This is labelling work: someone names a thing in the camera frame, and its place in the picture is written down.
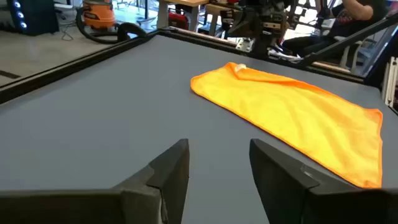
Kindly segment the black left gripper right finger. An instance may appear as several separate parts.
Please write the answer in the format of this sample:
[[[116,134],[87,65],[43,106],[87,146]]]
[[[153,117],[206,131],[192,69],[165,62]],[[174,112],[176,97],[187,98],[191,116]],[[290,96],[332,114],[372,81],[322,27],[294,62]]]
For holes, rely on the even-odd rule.
[[[361,189],[252,139],[252,175],[270,223],[397,223],[397,189]]]

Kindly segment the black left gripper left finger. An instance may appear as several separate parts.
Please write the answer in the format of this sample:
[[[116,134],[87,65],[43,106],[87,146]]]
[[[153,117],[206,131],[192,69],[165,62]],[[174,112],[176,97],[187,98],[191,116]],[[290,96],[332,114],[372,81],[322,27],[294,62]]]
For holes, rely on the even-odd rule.
[[[1,192],[1,223],[180,223],[188,189],[188,139],[109,189]]]

